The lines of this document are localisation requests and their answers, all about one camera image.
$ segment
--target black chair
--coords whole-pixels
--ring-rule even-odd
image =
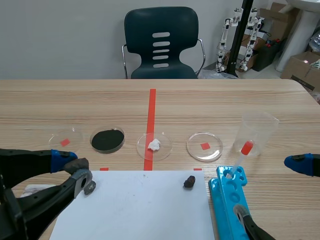
[[[125,78],[128,78],[125,52],[141,56],[141,65],[132,79],[196,79],[205,64],[206,55],[198,39],[199,22],[189,7],[152,7],[132,10],[124,19],[126,44],[122,46]],[[200,41],[203,63],[199,71],[183,64],[180,53]]]

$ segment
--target floor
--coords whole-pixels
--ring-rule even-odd
[[[276,70],[277,61],[273,61],[273,63],[267,66],[265,69],[261,71],[248,70],[244,72],[235,71],[240,79],[280,79],[281,72]]]

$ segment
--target wooden table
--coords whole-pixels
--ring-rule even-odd
[[[143,170],[136,143],[146,132],[150,88],[156,88],[155,131],[165,132],[173,142],[172,153],[154,162],[154,170],[202,168],[208,181],[216,177],[217,166],[235,162],[232,146],[243,112],[260,110],[278,118],[279,128],[263,153],[243,163],[247,203],[258,226],[277,240],[319,238],[320,178],[290,170],[284,159],[319,153],[320,107],[292,80],[0,80],[0,147],[48,149],[51,134],[78,127],[84,142],[76,153],[90,161],[92,170]],[[119,151],[105,155],[92,149],[90,135],[103,126],[124,130]],[[188,154],[188,137],[201,131],[222,140],[219,160],[204,163]],[[62,172],[44,174],[14,192],[19,196],[27,184],[60,184],[67,177]],[[209,190],[208,197],[212,208]],[[48,240],[52,229],[53,224],[41,239]]]

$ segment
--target black powder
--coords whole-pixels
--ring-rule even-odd
[[[100,131],[92,138],[91,145],[97,151],[106,151],[105,153],[113,153],[119,150],[125,139],[125,135],[115,129]]]

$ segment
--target chair backrest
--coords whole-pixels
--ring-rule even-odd
[[[180,53],[197,44],[199,22],[189,7],[142,8],[127,13],[124,31],[127,50],[141,56],[141,66],[182,64]]]

